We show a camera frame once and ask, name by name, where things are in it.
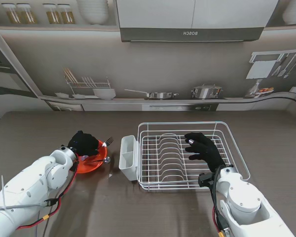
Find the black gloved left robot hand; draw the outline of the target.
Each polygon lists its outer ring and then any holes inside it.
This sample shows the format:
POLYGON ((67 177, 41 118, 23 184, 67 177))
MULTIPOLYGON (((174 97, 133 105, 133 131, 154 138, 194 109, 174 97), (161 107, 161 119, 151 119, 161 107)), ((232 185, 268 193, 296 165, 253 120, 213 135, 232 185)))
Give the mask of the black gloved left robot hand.
POLYGON ((79 156, 96 156, 98 152, 99 141, 91 134, 78 131, 69 141, 67 147, 74 149, 79 156))

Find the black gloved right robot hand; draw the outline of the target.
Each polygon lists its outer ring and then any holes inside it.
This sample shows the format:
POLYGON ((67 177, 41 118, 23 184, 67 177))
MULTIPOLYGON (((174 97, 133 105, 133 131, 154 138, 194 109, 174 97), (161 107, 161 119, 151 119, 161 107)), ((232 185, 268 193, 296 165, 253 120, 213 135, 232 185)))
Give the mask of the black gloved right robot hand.
POLYGON ((219 167, 226 167, 214 142, 203 133, 187 133, 185 134, 185 142, 189 144, 185 151, 194 153, 189 156, 190 160, 205 161, 212 173, 215 173, 219 167))

